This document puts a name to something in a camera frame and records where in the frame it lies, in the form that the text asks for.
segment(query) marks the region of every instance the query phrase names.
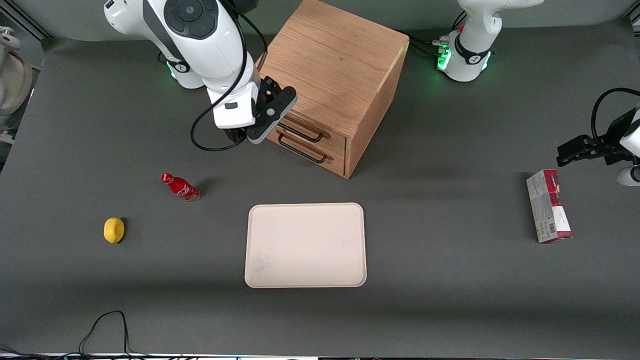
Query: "product box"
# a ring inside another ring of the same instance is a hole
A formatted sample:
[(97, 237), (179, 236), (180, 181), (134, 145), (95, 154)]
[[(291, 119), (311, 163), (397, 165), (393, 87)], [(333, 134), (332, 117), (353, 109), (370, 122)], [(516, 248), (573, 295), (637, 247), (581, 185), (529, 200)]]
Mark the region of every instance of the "product box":
[(533, 219), (536, 222), (538, 242), (554, 243), (572, 237), (560, 201), (560, 185), (557, 170), (542, 170), (527, 179)]

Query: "black metal handle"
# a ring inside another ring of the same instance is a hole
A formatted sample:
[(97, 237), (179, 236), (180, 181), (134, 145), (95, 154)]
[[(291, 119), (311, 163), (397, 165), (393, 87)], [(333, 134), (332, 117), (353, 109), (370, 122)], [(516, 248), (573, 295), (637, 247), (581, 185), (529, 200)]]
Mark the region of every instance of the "black metal handle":
[(282, 122), (279, 122), (278, 125), (280, 125), (280, 127), (282, 127), (283, 129), (285, 129), (287, 131), (290, 131), (290, 132), (300, 136), (301, 138), (305, 139), (308, 142), (314, 142), (315, 143), (315, 142), (318, 142), (318, 141), (322, 140), (322, 137), (323, 137), (323, 134), (320, 133), (320, 135), (318, 135), (317, 138), (312, 138), (311, 136), (304, 135), (303, 133), (299, 132), (298, 130), (295, 130), (293, 127), (285, 125)]
[(310, 161), (313, 161), (313, 162), (314, 162), (314, 163), (316, 163), (316, 164), (322, 164), (322, 163), (324, 163), (324, 161), (326, 160), (326, 155), (323, 155), (322, 159), (320, 159), (320, 160), (319, 160), (319, 159), (315, 159), (315, 158), (313, 158), (313, 157), (311, 157), (311, 156), (309, 156), (309, 155), (305, 154), (304, 152), (302, 152), (302, 151), (300, 151), (300, 150), (296, 149), (295, 147), (293, 147), (293, 146), (289, 145), (288, 143), (284, 143), (284, 142), (282, 141), (282, 138), (283, 138), (283, 137), (284, 137), (284, 134), (283, 134), (283, 133), (280, 133), (280, 136), (278, 136), (278, 143), (279, 143), (280, 145), (282, 145), (282, 146), (286, 147), (287, 149), (289, 149), (289, 150), (291, 150), (291, 151), (295, 152), (296, 154), (298, 154), (298, 155), (302, 156), (303, 158), (305, 158), (305, 159), (307, 159), (307, 160), (310, 160)]

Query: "yellow lemon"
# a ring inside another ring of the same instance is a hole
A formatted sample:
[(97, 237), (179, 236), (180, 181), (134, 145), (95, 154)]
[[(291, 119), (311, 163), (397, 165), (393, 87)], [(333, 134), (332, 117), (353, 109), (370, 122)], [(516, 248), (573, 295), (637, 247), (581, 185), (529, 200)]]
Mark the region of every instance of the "yellow lemon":
[(124, 236), (124, 223), (119, 218), (110, 218), (104, 222), (104, 238), (115, 244)]

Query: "black wire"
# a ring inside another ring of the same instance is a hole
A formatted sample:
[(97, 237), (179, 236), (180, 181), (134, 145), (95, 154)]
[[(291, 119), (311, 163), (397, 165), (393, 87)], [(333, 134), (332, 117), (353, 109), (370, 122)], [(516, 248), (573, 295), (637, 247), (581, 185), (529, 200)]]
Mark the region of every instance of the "black wire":
[(591, 112), (591, 135), (596, 140), (596, 143), (598, 144), (598, 147), (600, 148), (600, 150), (604, 151), (605, 153), (607, 153), (607, 155), (611, 156), (612, 158), (616, 158), (618, 160), (624, 161), (623, 159), (617, 157), (617, 155), (615, 155), (610, 149), (604, 146), (604, 144), (602, 143), (602, 140), (598, 137), (598, 131), (596, 129), (596, 118), (598, 116), (598, 107), (600, 107), (600, 103), (604, 100), (605, 97), (607, 97), (609, 94), (613, 94), (614, 92), (626, 92), (628, 94), (640, 96), (640, 91), (629, 89), (629, 88), (613, 88), (605, 91), (598, 98), (598, 100), (596, 100), (596, 103), (593, 105), (593, 111)]
[[(231, 6), (231, 4), (229, 4), (229, 2), (227, 0), (221, 0), (221, 1), (225, 4), (225, 6)], [(234, 147), (240, 145), (245, 139), (245, 138), (243, 138), (242, 140), (240, 140), (240, 141), (238, 141), (236, 143), (233, 143), (231, 145), (225, 146), (225, 147), (204, 147), (204, 146), (202, 146), (202, 145), (200, 145), (198, 143), (198, 141), (195, 138), (195, 134), (194, 134), (196, 126), (198, 126), (198, 123), (202, 120), (202, 118), (204, 118), (205, 115), (207, 115), (211, 110), (213, 110), (213, 108), (215, 108), (220, 102), (222, 102), (222, 100), (224, 100), (229, 94), (231, 94), (231, 92), (238, 85), (238, 83), (240, 82), (240, 79), (242, 79), (242, 76), (244, 74), (244, 68), (246, 67), (246, 62), (247, 62), (246, 41), (244, 39), (244, 33), (242, 31), (242, 27), (240, 26), (240, 23), (238, 22), (237, 17), (235, 17), (234, 14), (231, 14), (231, 13), (229, 15), (231, 16), (231, 19), (233, 20), (234, 24), (236, 24), (236, 28), (238, 29), (238, 32), (240, 32), (240, 42), (242, 43), (242, 65), (240, 66), (240, 72), (238, 73), (238, 76), (236, 77), (234, 82), (231, 84), (229, 89), (227, 89), (227, 91), (224, 94), (222, 94), (222, 96), (218, 100), (214, 101), (213, 104), (209, 105), (206, 110), (201, 112), (201, 114), (198, 115), (198, 117), (193, 121), (193, 124), (191, 125), (191, 131), (190, 131), (191, 142), (198, 149), (204, 150), (204, 151), (212, 151), (213, 152), (213, 151), (229, 150), (231, 148), (234, 148)]]
[(466, 17), (467, 17), (467, 12), (465, 10), (462, 10), (460, 15), (458, 15), (456, 20), (453, 22), (453, 25), (451, 26), (451, 29), (455, 30), (456, 27), (458, 26), (458, 24), (460, 24), (463, 20), (465, 20)]
[(104, 318), (107, 315), (110, 314), (115, 314), (118, 313), (120, 314), (120, 316), (122, 317), (122, 325), (124, 326), (124, 353), (131, 356), (131, 353), (137, 353), (137, 354), (142, 354), (140, 352), (134, 351), (131, 348), (131, 345), (129, 344), (129, 328), (127, 327), (127, 319), (124, 316), (124, 313), (120, 310), (114, 310), (114, 311), (109, 311), (108, 313), (104, 313), (102, 315), (100, 315), (98, 317), (98, 319), (96, 319), (96, 321), (93, 323), (93, 325), (91, 326), (91, 330), (89, 330), (89, 333), (80, 341), (80, 344), (78, 344), (78, 353), (81, 355), (86, 355), (86, 352), (84, 352), (84, 345), (86, 344), (86, 341), (91, 337), (91, 335), (93, 334), (96, 325), (98, 325), (98, 323), (100, 322), (100, 320), (102, 318)]
[(399, 32), (399, 33), (401, 33), (401, 34), (405, 34), (406, 36), (408, 36), (408, 37), (409, 37), (409, 40), (413, 40), (413, 41), (415, 41), (415, 42), (418, 42), (418, 43), (420, 43), (420, 44), (424, 44), (424, 45), (431, 45), (431, 42), (430, 42), (430, 41), (423, 40), (423, 39), (421, 39), (421, 38), (419, 38), (419, 37), (415, 37), (415, 36), (413, 36), (413, 35), (411, 35), (411, 34), (409, 34), (409, 33), (406, 33), (406, 32), (404, 32), (404, 31), (402, 31), (402, 30), (396, 30), (396, 31), (397, 31), (397, 32)]
[(260, 62), (258, 63), (258, 66), (257, 66), (258, 71), (262, 70), (262, 65), (264, 64), (264, 61), (267, 59), (267, 54), (269, 53), (269, 45), (267, 44), (267, 39), (264, 37), (260, 29), (251, 20), (249, 20), (249, 18), (245, 14), (243, 14), (240, 10), (238, 10), (238, 8), (236, 8), (233, 4), (231, 4), (227, 0), (221, 0), (221, 1), (224, 1), (226, 3), (226, 6), (228, 6), (236, 15), (240, 16), (247, 24), (249, 24), (249, 26), (251, 26), (253, 30), (258, 34), (258, 36), (260, 37), (260, 40), (262, 40), (262, 46), (264, 50), (262, 52), (262, 57), (260, 58)]
[(422, 54), (429, 55), (429, 56), (440, 56), (440, 54), (438, 54), (438, 53), (431, 53), (429, 51), (426, 51), (425, 49), (419, 47), (416, 43), (413, 43), (413, 42), (409, 41), (409, 45), (411, 45), (412, 48), (420, 51)]
[(640, 6), (640, 3), (636, 4), (636, 5), (634, 6), (634, 8), (633, 8), (633, 9), (629, 10), (629, 11), (627, 12), (627, 16), (629, 16), (629, 15), (633, 14), (633, 13), (634, 13), (634, 11), (635, 11), (636, 9), (638, 9), (638, 6)]

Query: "red bottle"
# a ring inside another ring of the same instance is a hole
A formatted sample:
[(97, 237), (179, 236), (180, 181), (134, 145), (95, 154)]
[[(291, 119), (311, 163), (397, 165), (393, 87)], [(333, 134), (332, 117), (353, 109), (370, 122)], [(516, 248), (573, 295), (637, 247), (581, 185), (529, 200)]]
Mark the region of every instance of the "red bottle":
[(165, 172), (161, 176), (162, 181), (169, 185), (169, 189), (179, 197), (182, 197), (187, 202), (196, 202), (200, 199), (200, 192), (198, 189), (191, 186), (187, 181), (181, 177), (173, 177), (171, 174)]

